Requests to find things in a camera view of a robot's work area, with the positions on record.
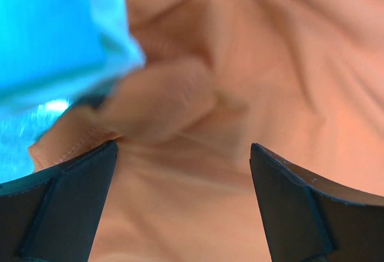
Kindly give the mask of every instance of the orange cloth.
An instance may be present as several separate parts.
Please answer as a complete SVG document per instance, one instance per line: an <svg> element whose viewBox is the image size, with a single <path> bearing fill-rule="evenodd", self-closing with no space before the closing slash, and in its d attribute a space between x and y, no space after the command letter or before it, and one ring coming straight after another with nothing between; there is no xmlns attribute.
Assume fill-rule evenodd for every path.
<svg viewBox="0 0 384 262"><path fill-rule="evenodd" d="M90 262L270 261L252 142L384 195L384 0L127 1L148 66L30 149L120 137Z"/></svg>

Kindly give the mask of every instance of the brown fabric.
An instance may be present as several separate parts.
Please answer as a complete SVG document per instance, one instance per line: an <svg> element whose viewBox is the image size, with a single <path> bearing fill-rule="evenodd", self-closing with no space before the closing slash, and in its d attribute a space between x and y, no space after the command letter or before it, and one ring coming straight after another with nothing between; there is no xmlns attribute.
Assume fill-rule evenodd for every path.
<svg viewBox="0 0 384 262"><path fill-rule="evenodd" d="M384 195L384 0L128 4L147 67L30 149L46 168L120 136L90 262L270 261L252 142Z"/></svg>

